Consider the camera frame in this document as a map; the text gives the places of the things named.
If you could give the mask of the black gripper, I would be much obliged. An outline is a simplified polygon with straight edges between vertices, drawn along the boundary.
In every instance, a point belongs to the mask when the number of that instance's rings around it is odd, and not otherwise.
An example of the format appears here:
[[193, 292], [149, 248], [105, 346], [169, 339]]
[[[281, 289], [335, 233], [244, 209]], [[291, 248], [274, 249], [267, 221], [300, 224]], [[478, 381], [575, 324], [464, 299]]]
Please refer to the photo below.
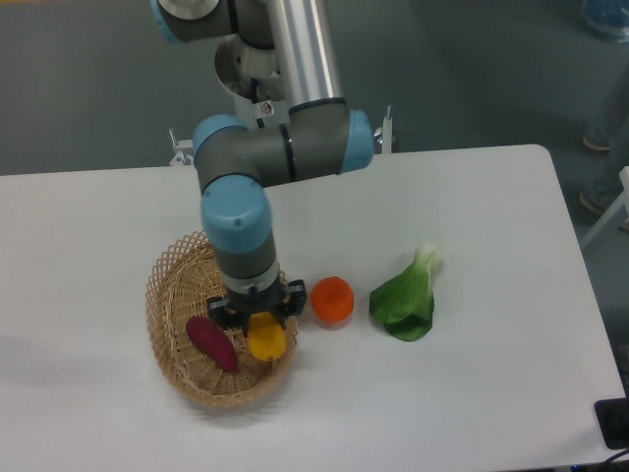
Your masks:
[[303, 279], [285, 285], [279, 277], [265, 289], [251, 286], [244, 293], [227, 288], [228, 298], [210, 297], [206, 300], [207, 316], [221, 329], [237, 329], [248, 336], [249, 318], [269, 312], [279, 320], [283, 329], [291, 318], [298, 317], [306, 305], [306, 284]]

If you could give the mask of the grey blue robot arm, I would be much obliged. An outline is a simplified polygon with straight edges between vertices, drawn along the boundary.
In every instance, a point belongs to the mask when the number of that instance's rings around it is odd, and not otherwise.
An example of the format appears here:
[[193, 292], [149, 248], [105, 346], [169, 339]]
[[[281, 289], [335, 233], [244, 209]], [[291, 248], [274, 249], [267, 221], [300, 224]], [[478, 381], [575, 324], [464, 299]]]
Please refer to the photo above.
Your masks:
[[155, 1], [162, 34], [175, 42], [223, 36], [265, 62], [253, 71], [235, 62], [258, 98], [264, 79], [280, 81], [288, 106], [281, 124], [249, 127], [230, 115], [200, 122], [193, 133], [200, 183], [200, 218], [212, 247], [224, 298], [207, 314], [224, 329], [247, 329], [253, 315], [270, 313], [280, 324], [299, 315], [302, 281], [284, 282], [276, 257], [265, 189], [367, 167], [373, 132], [366, 113], [349, 108], [340, 87], [327, 6], [322, 1]]

